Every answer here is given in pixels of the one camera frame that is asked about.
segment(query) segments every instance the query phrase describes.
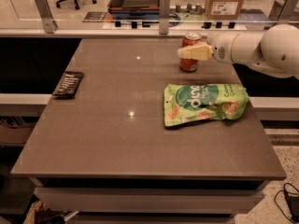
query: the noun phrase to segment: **soda can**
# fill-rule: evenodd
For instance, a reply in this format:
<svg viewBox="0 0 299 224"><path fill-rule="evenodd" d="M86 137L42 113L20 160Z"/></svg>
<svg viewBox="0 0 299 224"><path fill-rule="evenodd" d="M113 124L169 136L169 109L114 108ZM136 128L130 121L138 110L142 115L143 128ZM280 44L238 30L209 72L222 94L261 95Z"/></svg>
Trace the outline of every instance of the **soda can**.
<svg viewBox="0 0 299 224"><path fill-rule="evenodd" d="M202 36L196 32L188 32L182 39L181 46L192 46L202 41ZM193 72L197 69L198 61L194 59L180 59L179 67L183 71Z"/></svg>

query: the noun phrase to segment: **desk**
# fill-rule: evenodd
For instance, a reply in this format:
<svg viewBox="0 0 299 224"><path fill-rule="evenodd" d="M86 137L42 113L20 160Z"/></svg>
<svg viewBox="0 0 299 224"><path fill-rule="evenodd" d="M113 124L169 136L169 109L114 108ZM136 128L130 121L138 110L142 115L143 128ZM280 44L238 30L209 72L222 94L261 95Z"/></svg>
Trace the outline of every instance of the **desk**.
<svg viewBox="0 0 299 224"><path fill-rule="evenodd" d="M230 64L182 72L180 43L83 39L67 67L85 74L76 98L50 99L12 174L53 210L247 213L286 174L251 104L238 120L164 127L169 83L240 83Z"/></svg>

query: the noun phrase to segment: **green chip bag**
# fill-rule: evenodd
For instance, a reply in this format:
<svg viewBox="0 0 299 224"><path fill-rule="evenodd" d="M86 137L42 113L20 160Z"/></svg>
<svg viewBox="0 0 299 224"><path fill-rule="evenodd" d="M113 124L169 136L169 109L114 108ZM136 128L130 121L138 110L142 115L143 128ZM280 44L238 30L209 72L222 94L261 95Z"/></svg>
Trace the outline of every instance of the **green chip bag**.
<svg viewBox="0 0 299 224"><path fill-rule="evenodd" d="M164 90L166 127L200 119L238 119L249 101L236 84L168 85Z"/></svg>

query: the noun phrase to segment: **orange box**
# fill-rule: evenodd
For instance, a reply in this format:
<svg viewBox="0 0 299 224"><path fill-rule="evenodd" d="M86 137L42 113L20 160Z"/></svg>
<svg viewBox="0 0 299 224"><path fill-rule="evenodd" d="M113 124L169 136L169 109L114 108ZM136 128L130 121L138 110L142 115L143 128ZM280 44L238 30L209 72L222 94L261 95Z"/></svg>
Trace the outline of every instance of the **orange box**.
<svg viewBox="0 0 299 224"><path fill-rule="evenodd" d="M236 20L244 0L206 0L205 13L212 20Z"/></svg>

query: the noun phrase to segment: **green logo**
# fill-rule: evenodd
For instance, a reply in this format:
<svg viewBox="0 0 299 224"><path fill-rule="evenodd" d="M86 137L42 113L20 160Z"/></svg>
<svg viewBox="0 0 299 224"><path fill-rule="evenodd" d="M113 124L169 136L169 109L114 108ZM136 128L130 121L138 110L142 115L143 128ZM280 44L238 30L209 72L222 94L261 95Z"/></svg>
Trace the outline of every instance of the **green logo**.
<svg viewBox="0 0 299 224"><path fill-rule="evenodd" d="M183 86L176 94L176 102L185 109L196 111L215 103L218 94L216 85Z"/></svg>

